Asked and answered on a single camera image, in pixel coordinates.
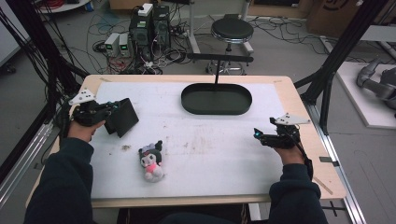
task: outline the chair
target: chair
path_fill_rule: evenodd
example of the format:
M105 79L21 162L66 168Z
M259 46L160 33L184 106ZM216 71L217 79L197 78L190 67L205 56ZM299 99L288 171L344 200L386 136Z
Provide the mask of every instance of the chair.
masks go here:
M253 27L246 21L234 17L224 17L213 22L211 33L221 41L227 43L226 55L231 54L231 44L243 44L248 42L253 36ZM211 61L206 72L215 74L217 65ZM221 75L245 75L245 69L241 63L223 62L220 65L219 73Z

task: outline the person's right arm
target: person's right arm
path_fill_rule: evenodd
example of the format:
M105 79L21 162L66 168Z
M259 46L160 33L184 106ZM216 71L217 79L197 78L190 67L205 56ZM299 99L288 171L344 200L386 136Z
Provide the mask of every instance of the person's right arm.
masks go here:
M270 188L268 223L328 223L319 202L320 189L310 180L300 150L293 147L275 151L282 160L283 175Z

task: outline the black stand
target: black stand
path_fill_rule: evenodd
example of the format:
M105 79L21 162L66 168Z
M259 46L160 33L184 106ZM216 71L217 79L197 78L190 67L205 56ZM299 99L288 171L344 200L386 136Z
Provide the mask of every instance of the black stand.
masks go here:
M218 62L215 83L194 83L181 93L183 107L197 115L241 115L246 113L251 105L250 92L236 84L219 84L219 68L221 61L253 62L253 58L218 54L187 55L194 60L213 60Z
M315 105L318 97L323 92L319 125L325 134L328 134L327 118L329 115L332 79L350 51L361 40L361 37L387 2L387 0L365 0L319 70L311 76L294 83L296 88L311 83L306 92L301 95L302 100L310 105Z

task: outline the person's arm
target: person's arm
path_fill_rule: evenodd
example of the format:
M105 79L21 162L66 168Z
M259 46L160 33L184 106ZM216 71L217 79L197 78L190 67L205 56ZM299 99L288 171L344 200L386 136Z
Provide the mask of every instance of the person's arm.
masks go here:
M94 131L72 121L60 150L47 159L26 209L24 223L92 223L91 189Z
M275 150L284 166L280 181L270 188L268 223L328 223L319 202L320 189L310 180L300 150Z

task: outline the person's right hand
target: person's right hand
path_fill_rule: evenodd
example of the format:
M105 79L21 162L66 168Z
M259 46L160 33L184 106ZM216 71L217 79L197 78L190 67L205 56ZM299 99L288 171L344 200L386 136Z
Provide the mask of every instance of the person's right hand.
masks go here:
M100 128L105 124L105 121L101 121L97 124L92 125L91 127L85 127L77 123L76 121L70 122L69 133L67 137L79 138L82 141L86 141L89 143L92 139L92 136L95 134L96 129Z
M292 148L274 148L274 150L279 154L280 159L282 159L283 165L287 164L304 164L303 154L301 153L300 149L297 146Z

